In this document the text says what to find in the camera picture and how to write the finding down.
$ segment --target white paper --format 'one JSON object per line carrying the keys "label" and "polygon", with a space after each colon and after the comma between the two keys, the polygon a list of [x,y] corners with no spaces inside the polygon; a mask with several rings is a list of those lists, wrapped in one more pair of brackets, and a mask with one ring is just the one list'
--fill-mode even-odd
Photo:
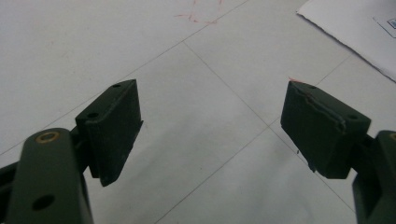
{"label": "white paper", "polygon": [[396,81],[395,12],[395,0],[310,0],[298,14]]}

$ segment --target tile grout line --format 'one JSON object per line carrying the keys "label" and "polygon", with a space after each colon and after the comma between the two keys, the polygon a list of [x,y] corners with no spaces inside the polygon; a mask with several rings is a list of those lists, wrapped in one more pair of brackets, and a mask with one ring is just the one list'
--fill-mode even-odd
{"label": "tile grout line", "polygon": [[[224,17],[225,15],[229,14],[230,12],[234,11],[234,10],[237,9],[238,7],[241,7],[242,5],[244,5],[244,4],[245,4],[246,2],[248,2],[248,1],[249,1],[249,0],[243,2],[242,4],[240,4],[240,5],[236,6],[236,7],[234,7],[233,9],[231,9],[230,11],[228,11],[227,13],[225,13],[224,15],[218,17],[218,18],[216,19],[216,21],[219,20],[219,19],[221,19],[221,18]],[[186,38],[182,39],[181,41],[177,42],[174,46],[170,47],[169,49],[166,49],[164,52],[162,52],[162,53],[160,53],[159,55],[157,55],[157,56],[153,57],[152,59],[148,60],[148,62],[143,63],[142,65],[138,66],[138,67],[137,67],[136,69],[134,69],[132,72],[128,73],[128,75],[126,75],[126,76],[124,76],[124,77],[122,77],[122,78],[116,80],[115,82],[119,82],[119,81],[125,79],[126,77],[130,76],[131,74],[133,74],[134,72],[138,71],[139,69],[141,69],[142,67],[146,66],[147,64],[152,63],[153,61],[155,61],[156,59],[158,59],[159,57],[161,57],[162,55],[164,55],[166,52],[168,52],[169,50],[173,49],[173,48],[176,47],[177,45],[179,45],[179,44],[181,44],[181,43],[184,43],[185,40],[187,40],[188,38],[192,37],[193,35],[199,33],[200,31],[204,30],[204,29],[205,29],[207,26],[209,26],[209,25],[210,25],[210,24],[205,25],[204,27],[202,27],[202,28],[199,29],[198,31],[192,33],[191,35],[189,35],[189,36],[187,36]],[[65,116],[67,116],[68,114],[70,114],[73,110],[75,110],[75,109],[77,109],[79,106],[81,106],[81,105],[87,103],[87,102],[90,101],[93,97],[97,96],[98,94],[100,94],[101,92],[103,92],[103,91],[105,91],[105,90],[106,90],[106,89],[103,89],[103,90],[99,91],[99,92],[96,93],[94,96],[90,97],[88,100],[85,100],[84,102],[82,102],[82,103],[79,104],[78,106],[74,107],[73,109],[69,110],[69,111],[66,112],[65,114],[61,115],[59,118],[55,119],[54,121],[50,122],[49,124],[47,124],[46,126],[44,126],[43,128],[41,128],[38,132],[40,132],[40,131],[46,129],[46,128],[49,127],[51,124],[53,124],[53,123],[55,123],[56,121],[58,121],[58,120],[64,118]],[[26,140],[26,138],[24,138],[23,140],[21,140],[20,142],[18,142],[18,143],[15,144],[14,146],[9,147],[9,148],[8,148],[7,150],[5,150],[4,152],[1,152],[1,153],[0,153],[0,156],[6,154],[7,152],[9,152],[11,149],[13,149],[14,147],[16,147],[17,145],[23,143],[23,142]]]}
{"label": "tile grout line", "polygon": [[186,200],[190,195],[192,195],[198,188],[200,188],[210,177],[212,177],[215,173],[217,173],[221,168],[223,168],[229,161],[231,161],[235,156],[237,156],[241,151],[243,151],[248,145],[250,145],[256,138],[258,138],[262,133],[264,133],[269,127],[265,127],[259,134],[257,134],[253,139],[251,139],[247,144],[245,144],[241,149],[239,149],[235,154],[231,156],[226,162],[224,162],[215,172],[213,172],[210,176],[208,176],[204,181],[202,181],[195,189],[193,189],[190,193],[188,193],[185,197],[183,197],[178,203],[176,203],[169,211],[167,211],[162,217],[160,217],[154,224],[157,224],[163,218],[165,218],[172,210],[174,210],[179,204],[181,204],[184,200]]}
{"label": "tile grout line", "polygon": [[183,42],[185,45],[186,45],[186,47],[189,49],[189,50],[191,50],[191,52],[197,57],[197,58],[199,58],[199,60],[202,62],[202,63],[204,63],[205,64],[205,66],[218,78],[218,79],[220,79],[220,81],[228,88],[228,89],[230,89],[231,90],[231,92],[236,96],[236,97],[238,97],[238,99],[240,100],[240,101],[242,101],[265,125],[267,125],[267,126],[269,126],[257,113],[256,113],[256,111],[254,111],[234,90],[233,90],[233,88],[231,88],[225,81],[224,81],[224,79],[222,79],[197,53],[195,53],[195,51],[194,50],[192,50],[192,48],[190,48],[190,46],[186,43],[186,42]]}
{"label": "tile grout line", "polygon": [[[297,153],[295,153],[295,152],[293,151],[293,149],[291,149],[291,147],[289,147],[289,145],[277,134],[277,132],[275,132],[275,131],[271,128],[271,126],[269,126],[269,129],[270,129],[272,132],[274,132],[274,133],[276,134],[276,136],[277,136],[277,137],[278,137],[278,138],[290,149],[290,151],[291,151],[294,155],[296,155],[297,158],[300,159],[300,161],[302,161],[302,162],[308,167],[308,164],[307,164],[303,159],[301,159],[301,158],[297,155]],[[318,172],[314,172],[314,175],[315,175],[317,178],[319,178],[320,181],[323,182],[323,183],[327,186],[327,188],[329,188],[329,189],[341,200],[341,202],[343,202],[354,214],[356,214],[355,210],[353,210],[353,208],[351,208],[351,207],[349,206],[349,204],[347,204],[346,201],[344,201],[344,199],[342,199],[341,196],[338,195],[338,194],[332,189],[332,187],[330,187],[330,186],[326,183],[326,181],[324,181],[322,178],[320,178]]]}
{"label": "tile grout line", "polygon": [[334,67],[334,69],[332,71],[330,71],[323,79],[321,79],[317,85],[318,86],[324,79],[326,79],[329,75],[332,74],[332,72],[334,72],[337,68],[339,68],[342,64],[344,64],[350,57],[352,57],[352,53],[349,54],[349,56],[347,56],[343,61],[341,61],[337,66]]}

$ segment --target red mark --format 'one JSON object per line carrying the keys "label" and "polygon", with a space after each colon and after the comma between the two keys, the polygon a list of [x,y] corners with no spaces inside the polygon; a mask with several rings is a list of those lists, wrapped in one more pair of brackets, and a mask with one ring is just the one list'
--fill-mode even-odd
{"label": "red mark", "polygon": [[[180,14],[180,15],[176,15],[175,17],[187,17],[187,18],[189,19],[189,21],[194,22],[194,23],[198,23],[198,22],[200,22],[200,23],[205,23],[205,24],[216,24],[216,23],[218,23],[217,20],[213,20],[213,21],[202,21],[202,20],[196,18],[196,16],[195,16],[195,10],[196,10],[196,8],[197,8],[196,5],[198,4],[198,1],[199,1],[199,0],[193,0],[193,2],[192,2],[192,8],[191,8],[191,13],[190,13],[190,14],[187,14],[187,15],[186,15],[186,14]],[[223,0],[219,0],[217,12],[219,12],[219,11],[221,10],[222,4],[223,4]]]}
{"label": "red mark", "polygon": [[295,82],[301,82],[301,83],[304,83],[304,82],[302,82],[302,81],[300,81],[300,80],[297,80],[297,79],[294,79],[294,78],[292,78],[292,77],[289,77],[289,80],[290,80],[290,81],[295,81]]}

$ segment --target brass screw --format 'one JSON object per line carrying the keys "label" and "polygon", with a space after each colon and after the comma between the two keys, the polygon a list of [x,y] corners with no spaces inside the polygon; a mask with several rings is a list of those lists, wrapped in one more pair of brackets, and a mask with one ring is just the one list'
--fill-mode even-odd
{"label": "brass screw", "polygon": [[393,138],[393,140],[396,141],[396,133],[391,133],[391,134],[390,134],[390,137]]}
{"label": "brass screw", "polygon": [[35,139],[35,141],[40,144],[46,144],[59,138],[59,135],[60,134],[58,132],[42,133]]}

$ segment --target white tile floor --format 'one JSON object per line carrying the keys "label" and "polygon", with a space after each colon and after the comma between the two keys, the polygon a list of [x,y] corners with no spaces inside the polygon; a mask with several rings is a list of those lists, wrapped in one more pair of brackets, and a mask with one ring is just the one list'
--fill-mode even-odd
{"label": "white tile floor", "polygon": [[95,223],[356,223],[355,173],[312,174],[281,130],[286,87],[318,85],[375,136],[396,130],[396,84],[296,16],[304,0],[214,2],[0,2],[0,167],[136,78],[145,124],[120,179],[86,174]]}

